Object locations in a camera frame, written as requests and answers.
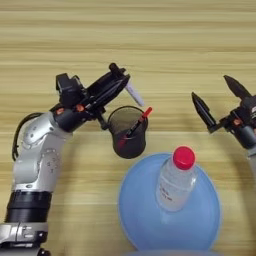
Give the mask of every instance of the wood grain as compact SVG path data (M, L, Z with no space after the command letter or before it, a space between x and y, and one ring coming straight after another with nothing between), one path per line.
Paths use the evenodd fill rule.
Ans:
M221 118L238 104L224 74L255 92L255 12L253 0L0 1L0 217L9 199L10 150L20 119L56 103L57 74L77 74L89 85L117 62L154 108L141 157L181 144L193 147L223 207L213 249L256 255L256 197L246 152L224 131L209 136L190 96L197 92ZM124 104L134 104L126 92L107 112ZM118 158L97 123L79 129L65 146L49 216L45 247L53 255L134 250L119 226L116 202L123 176L140 158Z

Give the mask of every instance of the bottle label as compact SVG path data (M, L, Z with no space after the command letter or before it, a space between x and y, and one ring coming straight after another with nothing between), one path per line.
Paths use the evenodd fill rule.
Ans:
M156 191L160 206L168 211L178 211L184 206L188 195L189 191L173 186L160 174Z

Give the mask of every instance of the bottle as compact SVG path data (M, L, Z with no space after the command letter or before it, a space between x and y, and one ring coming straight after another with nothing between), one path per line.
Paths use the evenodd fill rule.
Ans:
M196 183L194 164L195 154L186 146L178 147L164 162L156 188L156 199L162 208L171 212L183 208Z

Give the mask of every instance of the black cup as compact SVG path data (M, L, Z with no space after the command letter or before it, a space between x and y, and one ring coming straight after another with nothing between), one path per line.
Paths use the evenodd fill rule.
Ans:
M131 159L139 156L146 147L145 132L148 127L146 118L135 130L131 137L125 135L129 129L139 120L143 111L133 106L124 106L116 109L108 119L109 131L113 138L113 148L116 154L122 158Z

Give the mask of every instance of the orange accent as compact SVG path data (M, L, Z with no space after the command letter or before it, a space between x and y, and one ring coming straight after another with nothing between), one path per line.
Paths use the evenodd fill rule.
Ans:
M234 122L234 125L236 125L236 126L242 124L242 120L241 119L235 119L233 122Z
M63 112L64 112L64 108L59 108L59 109L57 109L57 111L56 111L57 115L60 115L60 114L62 114Z
M76 110L78 112L83 112L85 110L85 107L82 104L76 105Z

